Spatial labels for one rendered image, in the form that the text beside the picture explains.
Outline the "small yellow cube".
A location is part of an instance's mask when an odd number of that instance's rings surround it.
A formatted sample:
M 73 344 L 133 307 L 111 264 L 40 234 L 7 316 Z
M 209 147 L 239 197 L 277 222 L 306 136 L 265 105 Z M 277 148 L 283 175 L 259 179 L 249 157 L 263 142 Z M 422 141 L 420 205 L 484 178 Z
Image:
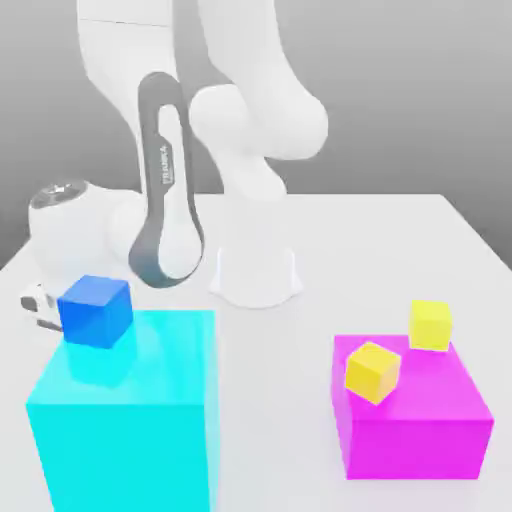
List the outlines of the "small yellow cube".
M 411 349 L 447 352 L 453 330 L 449 305 L 442 301 L 413 300 L 409 315 Z
M 379 405 L 396 389 L 400 368 L 399 354 L 366 341 L 347 358 L 345 388 Z

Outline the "small blue cube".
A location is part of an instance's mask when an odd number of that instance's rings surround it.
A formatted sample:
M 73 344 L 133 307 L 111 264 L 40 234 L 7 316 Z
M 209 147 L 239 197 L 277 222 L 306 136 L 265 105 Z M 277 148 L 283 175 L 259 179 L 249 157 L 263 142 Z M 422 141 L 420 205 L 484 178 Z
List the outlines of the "small blue cube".
M 57 299 L 66 342 L 110 349 L 133 322 L 129 283 L 84 275 Z

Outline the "large cyan box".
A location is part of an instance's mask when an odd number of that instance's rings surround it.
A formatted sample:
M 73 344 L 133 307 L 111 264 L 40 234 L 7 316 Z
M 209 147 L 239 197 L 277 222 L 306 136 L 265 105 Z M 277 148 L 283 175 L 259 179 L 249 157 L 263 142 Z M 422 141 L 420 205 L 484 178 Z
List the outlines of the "large cyan box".
M 139 310 L 110 349 L 61 342 L 26 402 L 54 512 L 215 512 L 215 315 Z

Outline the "large magenta box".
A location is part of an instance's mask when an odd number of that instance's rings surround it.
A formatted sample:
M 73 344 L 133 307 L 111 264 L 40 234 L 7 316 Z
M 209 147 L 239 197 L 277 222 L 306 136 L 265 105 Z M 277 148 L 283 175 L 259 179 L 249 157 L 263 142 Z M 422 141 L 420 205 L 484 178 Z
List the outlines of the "large magenta box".
M 454 348 L 412 350 L 405 335 L 373 342 L 400 355 L 397 388 L 373 405 L 345 387 L 362 334 L 334 338 L 331 402 L 347 479 L 476 479 L 494 418 Z

